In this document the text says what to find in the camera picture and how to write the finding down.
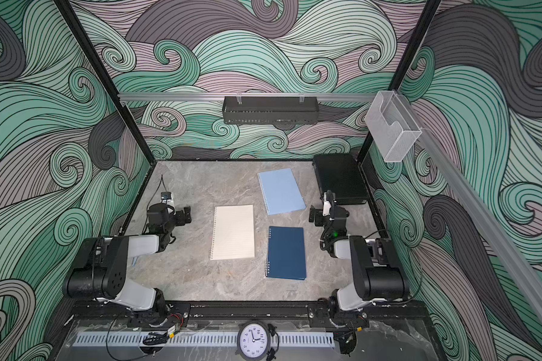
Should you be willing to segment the cream lined spiral notebook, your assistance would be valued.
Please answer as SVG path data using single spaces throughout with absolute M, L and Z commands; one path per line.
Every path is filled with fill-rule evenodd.
M 253 205 L 217 206 L 210 260 L 254 258 Z

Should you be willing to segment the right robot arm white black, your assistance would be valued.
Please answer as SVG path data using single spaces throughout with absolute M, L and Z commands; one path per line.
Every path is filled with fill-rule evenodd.
M 402 304 L 410 298 L 410 285 L 390 239 L 375 232 L 368 236 L 348 235 L 349 212 L 339 206 L 329 211 L 310 208 L 309 222 L 323 229 L 319 245 L 339 260 L 349 260 L 352 280 L 334 290 L 328 299 L 331 314 L 361 311 L 369 305 Z

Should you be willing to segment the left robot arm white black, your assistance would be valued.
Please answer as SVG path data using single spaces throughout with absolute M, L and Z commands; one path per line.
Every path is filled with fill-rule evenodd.
M 69 299 L 112 302 L 135 312 L 169 313 L 162 291 L 144 287 L 126 276 L 127 261 L 159 254 L 176 240 L 173 230 L 192 222 L 189 206 L 177 209 L 157 203 L 147 210 L 141 235 L 84 239 L 63 282 Z

